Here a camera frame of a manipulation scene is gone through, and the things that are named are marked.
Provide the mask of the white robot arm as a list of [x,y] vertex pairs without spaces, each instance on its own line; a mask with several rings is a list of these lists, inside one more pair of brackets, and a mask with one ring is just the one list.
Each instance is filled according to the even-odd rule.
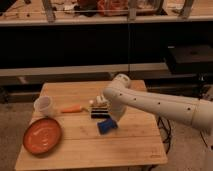
[[119,121],[127,106],[179,122],[210,134],[213,131],[213,102],[130,89],[131,80],[118,74],[104,89],[109,113]]

